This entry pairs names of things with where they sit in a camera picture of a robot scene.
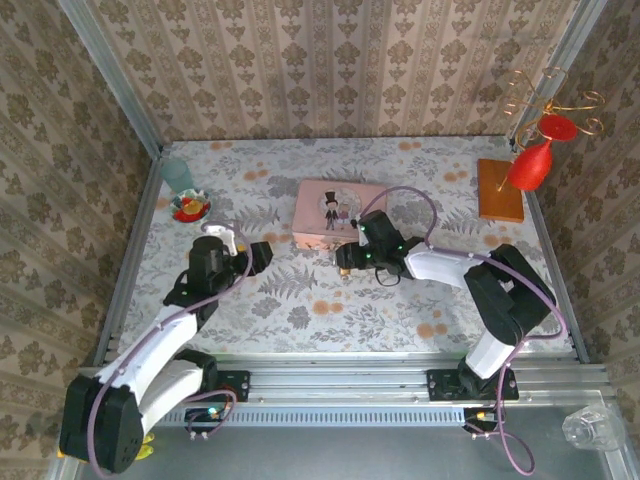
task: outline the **pink box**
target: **pink box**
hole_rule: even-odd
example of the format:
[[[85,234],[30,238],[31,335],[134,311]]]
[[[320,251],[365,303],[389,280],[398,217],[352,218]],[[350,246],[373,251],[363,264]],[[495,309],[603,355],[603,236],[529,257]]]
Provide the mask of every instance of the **pink box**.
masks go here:
[[[385,189],[382,185],[303,180],[291,227],[298,248],[331,251],[345,243],[357,242],[358,230],[351,221]],[[384,196],[369,211],[386,208]]]

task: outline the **gray floor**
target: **gray floor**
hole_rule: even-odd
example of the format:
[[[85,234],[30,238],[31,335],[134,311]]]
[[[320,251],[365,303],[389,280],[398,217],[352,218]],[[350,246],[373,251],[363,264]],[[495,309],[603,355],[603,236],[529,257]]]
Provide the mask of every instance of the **gray floor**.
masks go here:
[[[535,479],[604,480],[603,456],[574,449],[562,434],[574,409],[509,409],[507,430],[533,449]],[[157,429],[155,453],[122,480],[503,480],[515,473],[498,439],[472,441],[457,428],[227,428],[207,442]],[[81,478],[96,478],[83,467]]]

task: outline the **wall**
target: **wall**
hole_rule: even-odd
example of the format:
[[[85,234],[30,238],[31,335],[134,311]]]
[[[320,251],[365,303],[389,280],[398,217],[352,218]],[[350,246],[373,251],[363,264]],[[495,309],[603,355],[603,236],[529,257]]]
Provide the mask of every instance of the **wall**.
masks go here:
[[[0,1],[0,478],[41,478],[149,158],[55,1]]]
[[[165,142],[503,134],[577,0],[90,0]]]
[[[608,364],[640,447],[640,2],[609,1],[570,74],[561,101],[602,93],[605,134],[554,150],[540,200],[592,359]]]

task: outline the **small bowl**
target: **small bowl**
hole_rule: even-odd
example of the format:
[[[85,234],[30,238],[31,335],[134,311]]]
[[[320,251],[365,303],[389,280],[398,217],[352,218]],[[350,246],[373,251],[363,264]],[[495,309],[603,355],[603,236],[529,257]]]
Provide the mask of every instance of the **small bowl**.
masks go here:
[[[204,218],[209,210],[211,210],[211,196],[197,188],[180,192],[171,200],[171,216],[182,223],[197,222]]]

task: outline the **cartoon couple sticker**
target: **cartoon couple sticker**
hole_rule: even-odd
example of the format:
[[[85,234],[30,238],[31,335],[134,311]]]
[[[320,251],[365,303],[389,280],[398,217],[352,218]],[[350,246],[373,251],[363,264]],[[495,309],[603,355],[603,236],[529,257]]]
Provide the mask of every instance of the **cartoon couple sticker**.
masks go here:
[[[351,204],[346,199],[342,202],[336,200],[336,192],[334,191],[325,192],[324,195],[327,208],[327,213],[324,216],[327,221],[325,229],[335,230],[336,225],[339,225],[340,230],[344,230],[347,225],[351,224]]]

